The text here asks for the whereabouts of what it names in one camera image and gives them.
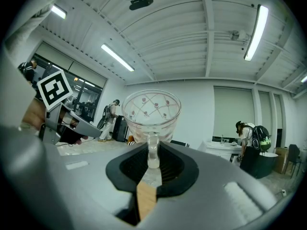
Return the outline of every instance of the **ceiling beam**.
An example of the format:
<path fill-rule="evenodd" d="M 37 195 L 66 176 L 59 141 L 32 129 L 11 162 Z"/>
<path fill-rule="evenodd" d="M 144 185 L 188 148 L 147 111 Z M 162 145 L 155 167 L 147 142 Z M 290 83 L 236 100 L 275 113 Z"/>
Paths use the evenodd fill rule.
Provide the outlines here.
<path fill-rule="evenodd" d="M 143 61 L 142 57 L 128 44 L 127 40 L 122 37 L 115 28 L 110 25 L 101 15 L 96 13 L 91 7 L 89 7 L 82 0 L 65 0 L 67 3 L 74 6 L 75 10 L 87 17 L 89 21 L 99 26 L 101 30 L 113 39 L 113 44 L 118 45 L 119 48 L 124 48 L 129 52 L 129 56 L 140 66 L 141 70 L 151 79 L 156 80 L 154 73 Z"/>
<path fill-rule="evenodd" d="M 287 21 L 286 21 L 286 25 L 283 29 L 283 33 L 282 36 L 280 37 L 277 46 L 279 48 L 275 48 L 273 53 L 270 55 L 269 59 L 267 60 L 267 62 L 265 62 L 265 64 L 263 65 L 263 67 L 260 69 L 260 71 L 256 74 L 256 83 L 258 83 L 261 78 L 268 72 L 268 70 L 274 66 L 278 59 L 281 57 L 282 55 L 282 50 L 280 48 L 283 48 L 286 43 L 288 42 L 288 39 L 290 37 L 290 34 L 292 32 L 292 28 L 293 28 L 293 20 L 290 19 L 288 17 Z"/>
<path fill-rule="evenodd" d="M 84 53 L 82 53 L 80 50 L 76 49 L 74 46 L 70 45 L 69 43 L 65 42 L 58 36 L 54 35 L 47 29 L 38 26 L 35 31 L 41 34 L 42 40 L 51 45 L 52 47 L 56 48 L 63 54 L 71 57 L 72 59 L 78 61 L 84 66 L 87 66 L 90 70 L 98 73 L 99 75 L 102 75 L 105 78 L 108 79 L 114 79 L 116 81 L 119 81 L 121 83 L 124 83 L 123 79 L 120 79 L 115 74 L 108 71 L 106 68 L 104 68 L 102 65 L 100 65 L 98 62 L 91 59 L 89 56 L 86 56 Z"/>
<path fill-rule="evenodd" d="M 304 83 L 301 87 L 297 89 L 297 94 L 293 97 L 293 99 L 297 99 L 305 93 L 307 93 L 307 83 Z"/>
<path fill-rule="evenodd" d="M 228 77 L 199 77 L 199 76 L 197 76 L 197 77 L 196 76 L 195 77 L 187 76 L 186 77 L 185 74 L 183 74 L 183 76 L 181 76 L 181 77 L 180 76 L 166 77 L 164 79 L 160 79 L 159 81 L 127 82 L 125 85 L 129 86 L 129 85 L 143 84 L 143 83 L 153 83 L 153 82 L 163 82 L 163 81 L 178 81 L 178 80 L 226 80 L 226 81 L 248 82 L 248 83 L 251 83 L 252 85 L 253 85 L 253 83 L 256 82 L 255 80 L 228 78 Z M 264 83 L 264 82 L 259 82 L 258 84 L 295 94 L 294 91 L 287 90 L 287 89 L 282 88 L 280 86 L 275 86 L 275 85 L 271 85 L 271 84 Z"/>
<path fill-rule="evenodd" d="M 298 80 L 298 78 L 307 71 L 307 68 L 305 66 L 300 66 L 298 69 L 295 70 L 294 73 L 292 73 L 285 81 L 282 82 L 282 87 L 287 88 L 289 85 L 293 84 Z"/>
<path fill-rule="evenodd" d="M 207 37 L 206 77 L 209 77 L 214 49 L 214 13 L 212 0 L 202 0 L 202 2 L 205 11 L 207 30 L 212 30 L 212 32 L 208 32 Z"/>

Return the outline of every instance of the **white pants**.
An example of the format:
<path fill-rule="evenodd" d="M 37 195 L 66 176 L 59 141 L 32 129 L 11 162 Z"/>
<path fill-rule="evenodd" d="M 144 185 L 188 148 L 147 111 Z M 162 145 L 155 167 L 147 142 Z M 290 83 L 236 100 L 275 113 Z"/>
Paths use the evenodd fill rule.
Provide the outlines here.
<path fill-rule="evenodd" d="M 110 129 L 111 129 L 112 123 L 106 123 L 105 126 L 101 129 L 102 133 L 99 139 L 102 140 L 110 140 L 112 137 L 110 136 Z"/>

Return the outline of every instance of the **glass cup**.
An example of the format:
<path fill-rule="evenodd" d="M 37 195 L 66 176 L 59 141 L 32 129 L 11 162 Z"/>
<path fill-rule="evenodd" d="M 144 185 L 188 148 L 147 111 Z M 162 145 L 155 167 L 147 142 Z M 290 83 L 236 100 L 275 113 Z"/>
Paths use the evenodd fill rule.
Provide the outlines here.
<path fill-rule="evenodd" d="M 121 108 L 135 142 L 148 144 L 148 166 L 158 168 L 159 141 L 172 140 L 180 100 L 165 91 L 144 90 L 128 96 Z"/>

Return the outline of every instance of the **ceiling light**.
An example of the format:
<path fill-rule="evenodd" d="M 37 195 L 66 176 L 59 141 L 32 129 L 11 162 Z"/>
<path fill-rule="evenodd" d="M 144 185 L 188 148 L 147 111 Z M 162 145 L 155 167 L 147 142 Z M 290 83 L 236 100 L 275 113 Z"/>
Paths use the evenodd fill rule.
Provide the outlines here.
<path fill-rule="evenodd" d="M 258 44 L 260 42 L 260 39 L 262 37 L 264 27 L 268 19 L 268 14 L 269 14 L 269 9 L 259 4 L 254 31 L 251 36 L 248 49 L 244 55 L 244 60 L 251 61 L 251 59 L 253 58 L 256 49 L 258 47 Z"/>
<path fill-rule="evenodd" d="M 301 82 L 306 82 L 307 81 L 307 75 L 301 80 Z"/>
<path fill-rule="evenodd" d="M 61 17 L 63 19 L 66 18 L 67 13 L 57 5 L 53 5 L 52 8 L 51 8 L 51 11 L 56 13 L 59 17 Z"/>
<path fill-rule="evenodd" d="M 113 52 L 107 45 L 103 44 L 101 48 L 106 51 L 110 56 L 112 56 L 115 60 L 117 60 L 120 64 L 122 64 L 129 71 L 134 71 L 134 68 L 131 67 L 127 62 L 125 62 L 121 57 L 119 57 L 116 53 Z"/>
<path fill-rule="evenodd" d="M 52 65 L 53 67 L 55 67 L 55 68 L 57 68 L 57 69 L 59 69 L 59 70 L 61 70 L 61 68 L 59 68 L 59 67 L 57 67 L 57 66 L 55 66 L 55 65 Z"/>
<path fill-rule="evenodd" d="M 93 84 L 91 84 L 91 83 L 89 83 L 89 82 L 85 82 L 85 83 L 88 84 L 88 85 L 90 85 L 90 86 L 95 87 L 95 85 L 93 85 Z"/>

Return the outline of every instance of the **backpack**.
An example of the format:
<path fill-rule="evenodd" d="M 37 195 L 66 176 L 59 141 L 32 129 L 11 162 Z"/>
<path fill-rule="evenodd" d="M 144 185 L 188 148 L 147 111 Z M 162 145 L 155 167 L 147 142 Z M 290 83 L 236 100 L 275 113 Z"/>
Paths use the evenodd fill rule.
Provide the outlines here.
<path fill-rule="evenodd" d="M 271 147 L 269 132 L 265 127 L 261 125 L 253 128 L 249 125 L 244 125 L 243 127 L 247 127 L 252 130 L 252 148 L 256 150 L 260 149 L 261 152 L 265 152 Z"/>
<path fill-rule="evenodd" d="M 19 67 L 18 67 L 18 70 L 21 72 L 21 74 L 23 74 L 24 76 L 26 75 L 26 62 L 22 63 Z"/>
<path fill-rule="evenodd" d="M 102 118 L 100 119 L 97 128 L 98 129 L 102 129 L 104 127 L 104 125 L 109 122 L 110 118 L 111 118 L 111 106 L 113 105 L 106 105 L 104 108 L 104 112 L 102 113 Z"/>

